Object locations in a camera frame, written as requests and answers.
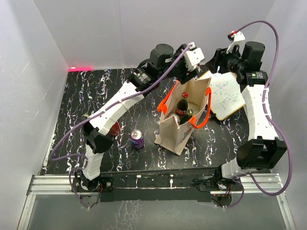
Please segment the glass cola bottle red cap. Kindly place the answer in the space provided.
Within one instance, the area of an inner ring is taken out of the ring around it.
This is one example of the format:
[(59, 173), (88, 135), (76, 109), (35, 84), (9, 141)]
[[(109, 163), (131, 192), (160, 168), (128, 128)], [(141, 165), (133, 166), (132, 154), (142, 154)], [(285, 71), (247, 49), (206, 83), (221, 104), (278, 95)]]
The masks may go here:
[(180, 118), (182, 118), (187, 113), (187, 110), (188, 110), (187, 98), (188, 98), (188, 93), (187, 92), (183, 92), (182, 93), (182, 98), (178, 101), (178, 103), (176, 105), (175, 113)]

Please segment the green glass bottle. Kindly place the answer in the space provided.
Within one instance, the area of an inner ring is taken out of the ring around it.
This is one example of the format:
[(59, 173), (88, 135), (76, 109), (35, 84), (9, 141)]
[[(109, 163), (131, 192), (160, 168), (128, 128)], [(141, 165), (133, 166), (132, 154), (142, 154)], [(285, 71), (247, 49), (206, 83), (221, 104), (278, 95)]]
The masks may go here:
[(188, 109), (187, 113), (181, 118), (180, 125), (188, 122), (192, 117), (193, 117), (193, 110), (192, 109)]

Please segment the beige canvas bag orange handles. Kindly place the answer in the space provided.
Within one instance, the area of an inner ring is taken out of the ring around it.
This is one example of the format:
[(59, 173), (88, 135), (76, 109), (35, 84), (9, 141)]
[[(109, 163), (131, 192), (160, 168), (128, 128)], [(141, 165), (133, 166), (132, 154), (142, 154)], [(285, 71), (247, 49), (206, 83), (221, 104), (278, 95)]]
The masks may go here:
[(161, 116), (155, 144), (181, 155), (192, 132), (205, 126), (209, 119), (212, 76), (207, 71), (185, 84), (178, 80), (174, 83), (157, 107)]

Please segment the red cola can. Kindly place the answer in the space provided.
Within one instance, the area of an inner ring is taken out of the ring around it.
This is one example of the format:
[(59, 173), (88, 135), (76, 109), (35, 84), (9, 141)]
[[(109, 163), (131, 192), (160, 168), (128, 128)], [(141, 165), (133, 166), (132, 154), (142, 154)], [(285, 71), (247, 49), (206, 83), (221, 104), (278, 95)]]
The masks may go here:
[(115, 137), (115, 136), (117, 136), (117, 135), (120, 134), (120, 130), (121, 130), (121, 128), (120, 128), (120, 126), (119, 126), (119, 123), (118, 123), (118, 122), (115, 122), (114, 125), (110, 128), (108, 134), (109, 134), (110, 136)]

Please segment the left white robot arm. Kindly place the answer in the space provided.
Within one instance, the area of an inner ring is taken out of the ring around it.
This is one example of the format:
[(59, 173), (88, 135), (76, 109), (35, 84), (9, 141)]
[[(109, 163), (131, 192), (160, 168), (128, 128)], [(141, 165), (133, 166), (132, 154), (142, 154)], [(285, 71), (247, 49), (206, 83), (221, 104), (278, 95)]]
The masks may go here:
[(202, 60), (204, 54), (194, 43), (182, 44), (177, 50), (168, 44), (158, 44), (150, 57), (129, 75), (119, 91), (101, 109), (83, 120), (86, 153), (78, 183), (84, 189), (94, 191), (99, 186), (102, 158), (113, 144), (109, 134), (112, 126), (131, 107), (158, 88), (160, 81), (175, 77), (184, 84), (194, 78), (199, 73)]

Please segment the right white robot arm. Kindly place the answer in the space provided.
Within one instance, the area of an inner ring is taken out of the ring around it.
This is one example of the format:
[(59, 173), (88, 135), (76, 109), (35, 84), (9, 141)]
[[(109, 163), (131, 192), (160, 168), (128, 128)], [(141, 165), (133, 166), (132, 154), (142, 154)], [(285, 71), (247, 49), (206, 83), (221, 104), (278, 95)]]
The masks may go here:
[(266, 100), (268, 74), (262, 71), (262, 56), (265, 45), (249, 41), (239, 52), (239, 45), (232, 51), (218, 48), (205, 66), (211, 73), (235, 74), (245, 101), (249, 124), (248, 142), (237, 150), (236, 158), (221, 165), (221, 174), (214, 177), (214, 186), (225, 190), (231, 179), (261, 169), (272, 169), (287, 151), (284, 141), (278, 138), (274, 126), (269, 122), (272, 115)]

